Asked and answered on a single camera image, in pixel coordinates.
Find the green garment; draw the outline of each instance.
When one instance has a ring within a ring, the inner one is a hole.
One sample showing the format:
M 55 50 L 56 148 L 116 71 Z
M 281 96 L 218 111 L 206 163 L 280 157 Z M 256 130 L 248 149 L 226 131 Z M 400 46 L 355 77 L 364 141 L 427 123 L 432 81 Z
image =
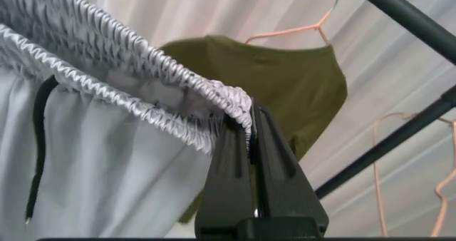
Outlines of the green garment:
M 316 142 L 347 96 L 332 46 L 286 50 L 205 36 L 173 41 L 161 49 L 195 73 L 240 87 L 267 106 L 297 160 Z M 191 219 L 201 199 L 200 193 L 180 222 Z

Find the white backdrop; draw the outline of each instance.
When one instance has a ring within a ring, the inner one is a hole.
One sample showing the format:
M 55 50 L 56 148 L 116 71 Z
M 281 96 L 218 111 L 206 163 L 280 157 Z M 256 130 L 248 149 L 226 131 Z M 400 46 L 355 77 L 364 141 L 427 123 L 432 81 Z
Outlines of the white backdrop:
M 153 46 L 205 34 L 244 41 L 253 34 L 317 22 L 334 0 L 89 0 Z M 408 0 L 456 34 L 456 0 Z M 348 82 L 348 99 L 300 162 L 317 188 L 372 146 L 372 127 L 390 112 L 416 112 L 456 84 L 456 69 L 365 0 L 340 0 L 323 27 Z M 313 31 L 254 41 L 279 48 L 323 45 Z M 456 119 L 455 112 L 446 115 Z M 383 138 L 403 122 L 380 125 Z M 379 161 L 390 235 L 429 235 L 439 200 L 435 185 L 452 170 L 451 132 L 433 123 Z M 449 211 L 441 235 L 456 236 L 456 181 L 443 193 Z M 323 199 L 327 236 L 378 236 L 373 169 L 369 167 Z M 177 225 L 172 237 L 192 236 Z

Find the clothing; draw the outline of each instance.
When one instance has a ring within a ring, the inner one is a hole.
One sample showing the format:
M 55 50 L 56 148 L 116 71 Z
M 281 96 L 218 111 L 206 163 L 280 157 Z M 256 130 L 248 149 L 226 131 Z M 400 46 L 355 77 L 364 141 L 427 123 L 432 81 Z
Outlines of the clothing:
M 84 0 L 0 0 L 0 240 L 164 237 L 251 104 Z
M 173 41 L 161 49 L 196 73 L 239 86 L 267 106 L 297 160 L 316 142 L 347 96 L 332 46 L 286 50 L 205 36 Z M 201 198 L 181 222 L 190 220 Z

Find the drawstring tip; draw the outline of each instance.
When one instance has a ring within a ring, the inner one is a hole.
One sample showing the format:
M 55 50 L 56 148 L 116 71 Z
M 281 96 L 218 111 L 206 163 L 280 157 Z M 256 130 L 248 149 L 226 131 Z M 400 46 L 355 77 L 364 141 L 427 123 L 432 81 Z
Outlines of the drawstring tip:
M 29 223 L 30 223 L 31 218 L 26 218 L 26 232 L 29 231 Z

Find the clothes rack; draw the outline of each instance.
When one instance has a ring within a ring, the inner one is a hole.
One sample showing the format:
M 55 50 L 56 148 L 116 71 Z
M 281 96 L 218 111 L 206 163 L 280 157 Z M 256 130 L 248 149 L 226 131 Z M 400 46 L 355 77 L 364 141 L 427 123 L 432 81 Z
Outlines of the clothes rack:
M 456 65 L 456 36 L 426 16 L 407 0 L 368 0 L 392 20 L 426 43 L 434 51 Z M 316 190 L 318 198 L 329 193 L 357 175 L 360 171 L 382 158 L 386 153 L 415 135 L 425 126 L 456 106 L 456 85 L 444 92 L 435 102 L 391 133 L 376 146 L 337 173 Z

